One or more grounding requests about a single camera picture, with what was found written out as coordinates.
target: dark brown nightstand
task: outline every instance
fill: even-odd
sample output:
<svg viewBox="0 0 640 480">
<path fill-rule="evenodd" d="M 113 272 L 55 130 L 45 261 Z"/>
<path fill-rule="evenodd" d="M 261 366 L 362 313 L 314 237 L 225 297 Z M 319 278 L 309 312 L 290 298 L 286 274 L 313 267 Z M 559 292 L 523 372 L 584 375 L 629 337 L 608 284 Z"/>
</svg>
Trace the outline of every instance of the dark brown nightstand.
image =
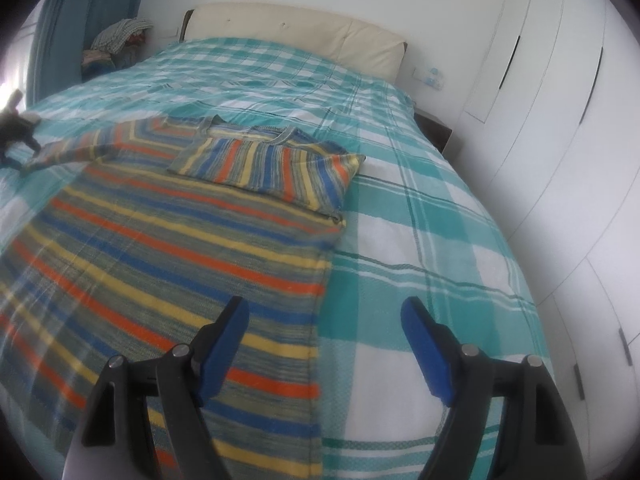
<svg viewBox="0 0 640 480">
<path fill-rule="evenodd" d="M 418 108 L 415 109 L 414 119 L 422 134 L 442 153 L 451 136 L 451 128 L 436 116 L 418 110 Z"/>
</svg>

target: wardrobe handle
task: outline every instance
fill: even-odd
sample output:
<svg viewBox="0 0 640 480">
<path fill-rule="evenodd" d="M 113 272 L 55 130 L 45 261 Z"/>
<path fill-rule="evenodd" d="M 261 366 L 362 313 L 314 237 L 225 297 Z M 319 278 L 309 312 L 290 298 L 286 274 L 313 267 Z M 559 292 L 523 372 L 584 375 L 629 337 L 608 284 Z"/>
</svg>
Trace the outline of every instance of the wardrobe handle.
<svg viewBox="0 0 640 480">
<path fill-rule="evenodd" d="M 513 56 L 516 55 L 516 50 L 518 48 L 518 44 L 520 43 L 520 36 L 518 36 L 518 39 L 516 40 L 516 46 L 513 47 L 513 52 L 511 53 L 511 58 L 509 59 L 509 64 L 507 65 L 507 70 L 504 72 L 504 75 L 502 76 L 502 81 L 500 81 L 500 86 L 498 86 L 498 90 L 500 90 L 502 88 L 502 85 L 504 84 L 504 80 L 507 77 L 507 74 L 509 73 L 509 69 L 511 67 L 511 61 L 513 61 Z"/>
<path fill-rule="evenodd" d="M 589 103 L 591 102 L 591 96 L 593 95 L 593 89 L 596 88 L 596 81 L 598 80 L 598 74 L 600 73 L 600 64 L 602 63 L 602 54 L 604 54 L 604 47 L 600 47 L 600 59 L 598 60 L 598 67 L 596 69 L 596 76 L 593 78 L 593 85 L 591 85 L 591 92 L 589 92 L 589 98 L 587 99 L 587 104 L 584 105 L 584 111 L 582 112 L 582 117 L 580 118 L 580 122 L 578 125 L 582 124 L 582 120 L 584 119 L 584 115 L 587 113 L 587 108 L 589 108 Z"/>
<path fill-rule="evenodd" d="M 629 350 L 629 343 L 626 342 L 625 333 L 622 329 L 618 330 L 618 333 L 620 334 L 620 341 L 622 341 L 622 347 L 625 349 L 626 364 L 628 364 L 629 366 L 633 366 L 634 362 L 631 359 L 631 351 Z"/>
<path fill-rule="evenodd" d="M 584 386 L 582 386 L 582 377 L 580 375 L 580 368 L 578 368 L 578 363 L 574 365 L 574 374 L 575 374 L 575 382 L 578 383 L 578 396 L 580 400 L 584 400 Z"/>
</svg>

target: headboard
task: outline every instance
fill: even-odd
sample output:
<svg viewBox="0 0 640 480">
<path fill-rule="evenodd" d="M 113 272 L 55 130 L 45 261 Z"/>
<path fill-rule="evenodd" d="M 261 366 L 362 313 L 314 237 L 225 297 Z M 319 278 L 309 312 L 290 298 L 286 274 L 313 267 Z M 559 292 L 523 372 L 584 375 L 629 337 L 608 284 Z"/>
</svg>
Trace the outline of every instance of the headboard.
<svg viewBox="0 0 640 480">
<path fill-rule="evenodd" d="M 188 10 L 180 41 L 253 38 L 300 48 L 393 83 L 404 39 L 384 28 L 340 14 L 257 2 L 222 2 Z"/>
</svg>

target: metal screw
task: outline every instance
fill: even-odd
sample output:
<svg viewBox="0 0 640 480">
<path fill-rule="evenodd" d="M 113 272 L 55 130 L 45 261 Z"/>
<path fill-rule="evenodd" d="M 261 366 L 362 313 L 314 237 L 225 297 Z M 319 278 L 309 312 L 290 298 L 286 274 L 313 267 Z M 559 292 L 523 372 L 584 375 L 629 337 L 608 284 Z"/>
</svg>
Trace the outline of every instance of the metal screw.
<svg viewBox="0 0 640 480">
<path fill-rule="evenodd" d="M 171 350 L 171 353 L 174 357 L 183 357 L 189 353 L 189 345 L 185 345 L 184 343 L 176 345 L 174 346 L 174 349 Z"/>
<path fill-rule="evenodd" d="M 480 353 L 480 351 L 476 345 L 466 343 L 462 345 L 462 353 L 467 357 L 475 357 Z"/>
<path fill-rule="evenodd" d="M 538 368 L 542 366 L 542 359 L 537 355 L 530 355 L 527 357 L 527 363 L 529 363 L 530 366 Z"/>
<path fill-rule="evenodd" d="M 124 362 L 124 357 L 121 355 L 114 355 L 109 359 L 109 368 L 117 368 Z"/>
</svg>

